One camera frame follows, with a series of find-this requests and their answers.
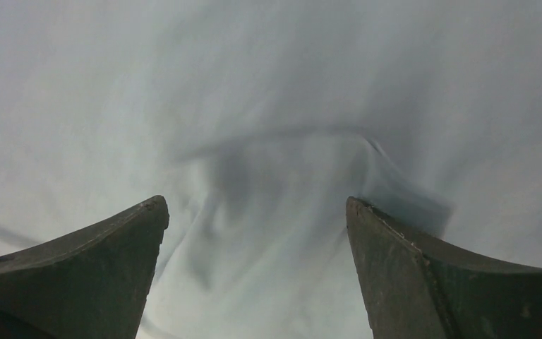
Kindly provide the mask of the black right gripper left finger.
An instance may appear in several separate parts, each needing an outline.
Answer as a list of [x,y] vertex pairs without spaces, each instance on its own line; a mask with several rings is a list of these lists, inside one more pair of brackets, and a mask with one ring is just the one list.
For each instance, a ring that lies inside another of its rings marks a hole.
[[134,338],[168,224],[157,195],[0,256],[0,338]]

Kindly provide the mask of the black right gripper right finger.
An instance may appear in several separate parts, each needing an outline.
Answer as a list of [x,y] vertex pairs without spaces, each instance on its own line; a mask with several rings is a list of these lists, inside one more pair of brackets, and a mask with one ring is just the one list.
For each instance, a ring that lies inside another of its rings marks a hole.
[[542,268],[449,244],[354,197],[346,215],[375,338],[542,338]]

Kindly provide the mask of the blue-grey t-shirt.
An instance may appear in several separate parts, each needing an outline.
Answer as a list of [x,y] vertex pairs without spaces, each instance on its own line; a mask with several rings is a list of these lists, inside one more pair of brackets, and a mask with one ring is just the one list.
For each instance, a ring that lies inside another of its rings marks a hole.
[[0,255],[163,195],[140,338],[370,338],[389,164],[542,267],[542,1],[0,1]]

